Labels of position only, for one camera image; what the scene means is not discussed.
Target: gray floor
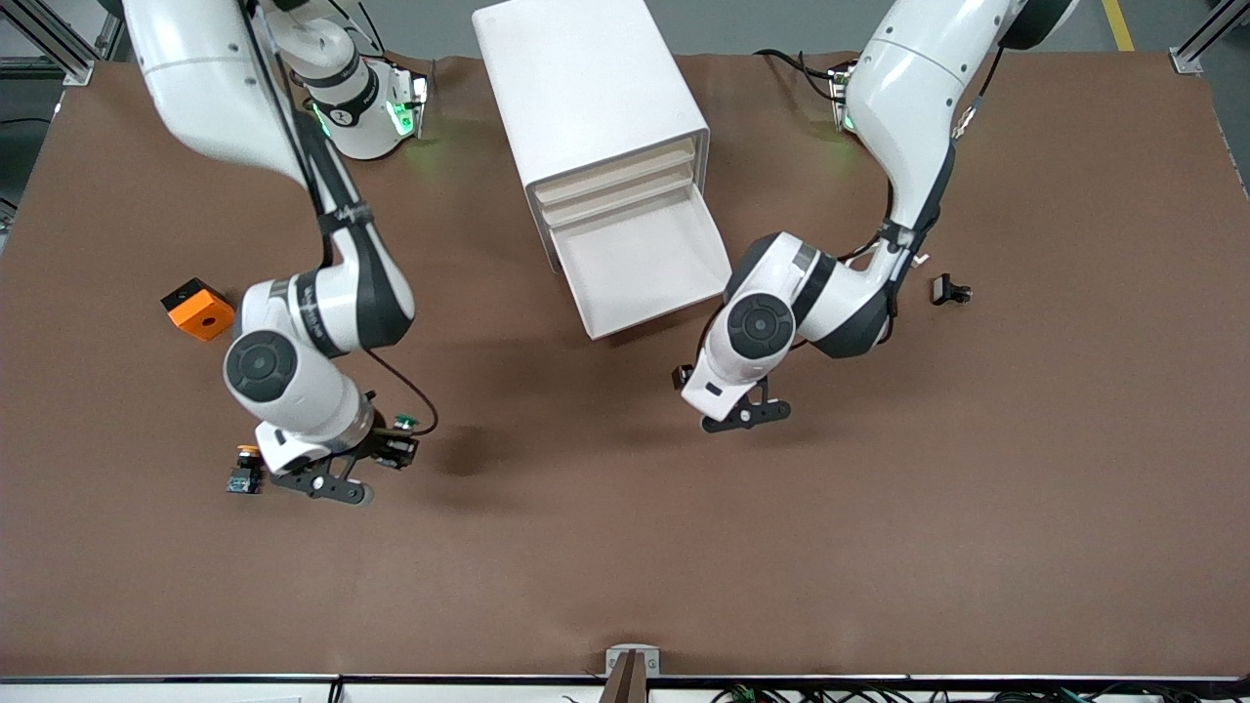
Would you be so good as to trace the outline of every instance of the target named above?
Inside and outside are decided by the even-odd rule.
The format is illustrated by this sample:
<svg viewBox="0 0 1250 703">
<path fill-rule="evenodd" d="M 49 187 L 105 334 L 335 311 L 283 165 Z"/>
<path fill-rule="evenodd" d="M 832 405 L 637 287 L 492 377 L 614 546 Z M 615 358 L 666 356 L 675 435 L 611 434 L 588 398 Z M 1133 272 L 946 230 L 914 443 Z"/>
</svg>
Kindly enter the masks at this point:
<svg viewBox="0 0 1250 703">
<path fill-rule="evenodd" d="M 368 0 L 368 6 L 388 49 L 422 58 L 478 56 L 470 15 L 494 1 Z M 649 0 L 648 4 L 676 54 L 749 54 L 762 48 L 790 53 L 859 49 L 891 1 Z M 1122 5 L 1138 50 L 1159 51 L 1179 44 L 1198 28 L 1209 11 L 1209 1 L 1124 0 Z M 94 19 L 99 11 L 95 0 L 58 3 L 68 15 Z M 12 29 L 0 23 L 0 55 L 10 55 L 5 50 L 15 43 Z M 1102 4 L 1084 0 L 1071 20 L 1041 49 L 1114 51 L 1115 40 Z M 1250 28 L 1226 36 L 1204 56 L 1202 64 L 1230 150 L 1239 163 L 1250 164 Z M 48 116 L 59 94 L 55 81 L 0 80 L 0 119 Z M 0 196 L 20 201 L 44 131 L 44 125 L 34 123 L 0 126 Z"/>
</svg>

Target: green indicator light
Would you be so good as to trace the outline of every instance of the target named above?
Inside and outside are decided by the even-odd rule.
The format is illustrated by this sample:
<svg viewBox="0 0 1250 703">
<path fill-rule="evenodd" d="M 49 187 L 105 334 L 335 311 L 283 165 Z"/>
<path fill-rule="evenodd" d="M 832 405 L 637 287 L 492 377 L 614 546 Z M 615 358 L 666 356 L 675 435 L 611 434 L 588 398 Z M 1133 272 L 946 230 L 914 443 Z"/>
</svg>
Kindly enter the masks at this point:
<svg viewBox="0 0 1250 703">
<path fill-rule="evenodd" d="M 395 123 L 395 131 L 400 136 L 408 136 L 412 133 L 412 111 L 404 105 L 395 105 L 390 100 L 386 101 L 386 108 L 390 110 L 391 121 Z"/>
</svg>

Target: small black object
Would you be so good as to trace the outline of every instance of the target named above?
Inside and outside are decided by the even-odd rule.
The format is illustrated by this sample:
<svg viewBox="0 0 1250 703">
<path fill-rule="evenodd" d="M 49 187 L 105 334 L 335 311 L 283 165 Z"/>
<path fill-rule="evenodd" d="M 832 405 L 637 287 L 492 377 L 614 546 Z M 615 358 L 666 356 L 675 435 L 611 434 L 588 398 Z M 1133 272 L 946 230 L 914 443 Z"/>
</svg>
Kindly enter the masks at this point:
<svg viewBox="0 0 1250 703">
<path fill-rule="evenodd" d="M 681 390 L 686 387 L 686 382 L 694 375 L 695 368 L 690 364 L 682 364 L 672 369 L 672 390 Z"/>
<path fill-rule="evenodd" d="M 954 300 L 960 305 L 972 299 L 972 289 L 966 285 L 955 285 L 950 280 L 950 274 L 942 274 L 934 279 L 934 289 L 929 296 L 934 305 L 945 305 Z"/>
<path fill-rule="evenodd" d="M 264 475 L 265 462 L 256 454 L 241 452 L 239 454 L 239 463 L 230 472 L 226 493 L 255 495 L 260 493 L 260 482 Z"/>
</svg>

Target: yellow floor line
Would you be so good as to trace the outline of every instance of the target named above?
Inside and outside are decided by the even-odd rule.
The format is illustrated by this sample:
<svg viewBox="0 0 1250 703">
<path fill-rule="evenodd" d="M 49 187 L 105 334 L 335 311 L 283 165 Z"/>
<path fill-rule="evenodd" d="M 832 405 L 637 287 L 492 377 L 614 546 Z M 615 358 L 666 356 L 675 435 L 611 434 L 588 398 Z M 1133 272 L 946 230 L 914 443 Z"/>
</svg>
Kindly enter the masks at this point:
<svg viewBox="0 0 1250 703">
<path fill-rule="evenodd" d="M 1108 24 L 1111 25 L 1115 48 L 1120 51 L 1132 51 L 1132 36 L 1129 35 L 1129 25 L 1124 21 L 1124 13 L 1120 11 L 1120 0 L 1102 0 L 1102 10 L 1106 13 Z"/>
</svg>

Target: metal bracket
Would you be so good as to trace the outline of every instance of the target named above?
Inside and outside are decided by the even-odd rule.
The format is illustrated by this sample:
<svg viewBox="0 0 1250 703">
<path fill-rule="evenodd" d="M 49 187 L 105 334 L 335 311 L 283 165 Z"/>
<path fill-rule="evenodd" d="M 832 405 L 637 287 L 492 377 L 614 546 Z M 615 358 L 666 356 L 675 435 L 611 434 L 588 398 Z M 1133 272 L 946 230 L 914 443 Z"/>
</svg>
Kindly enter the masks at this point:
<svg viewBox="0 0 1250 703">
<path fill-rule="evenodd" d="M 1172 68 L 1180 75 L 1202 75 L 1202 60 L 1194 56 L 1190 60 L 1185 60 L 1180 55 L 1180 46 L 1172 46 L 1168 49 L 1168 56 L 1172 60 Z"/>
<path fill-rule="evenodd" d="M 1172 68 L 1181 75 L 1202 75 L 1199 60 L 1212 44 L 1250 18 L 1250 0 L 1220 0 L 1198 30 L 1180 46 L 1168 50 Z"/>
<path fill-rule="evenodd" d="M 298 490 L 309 498 L 329 498 L 349 505 L 368 505 L 374 497 L 374 490 L 359 480 L 350 480 L 348 470 L 340 475 L 334 475 L 330 470 L 332 458 L 325 458 L 309 464 L 298 472 L 272 477 L 270 483 L 290 490 Z"/>
<path fill-rule="evenodd" d="M 86 63 L 86 70 L 81 74 L 65 74 L 61 85 L 65 88 L 84 88 L 91 83 L 91 74 L 95 73 L 95 61 Z"/>
<path fill-rule="evenodd" d="M 638 652 L 642 655 L 642 663 L 645 664 L 642 668 L 646 672 L 646 678 L 656 678 L 660 675 L 660 648 L 650 644 L 618 644 L 615 647 L 609 647 L 608 653 L 604 654 L 604 660 L 608 664 L 604 669 L 604 675 L 611 677 L 618 659 L 629 654 L 630 650 Z"/>
</svg>

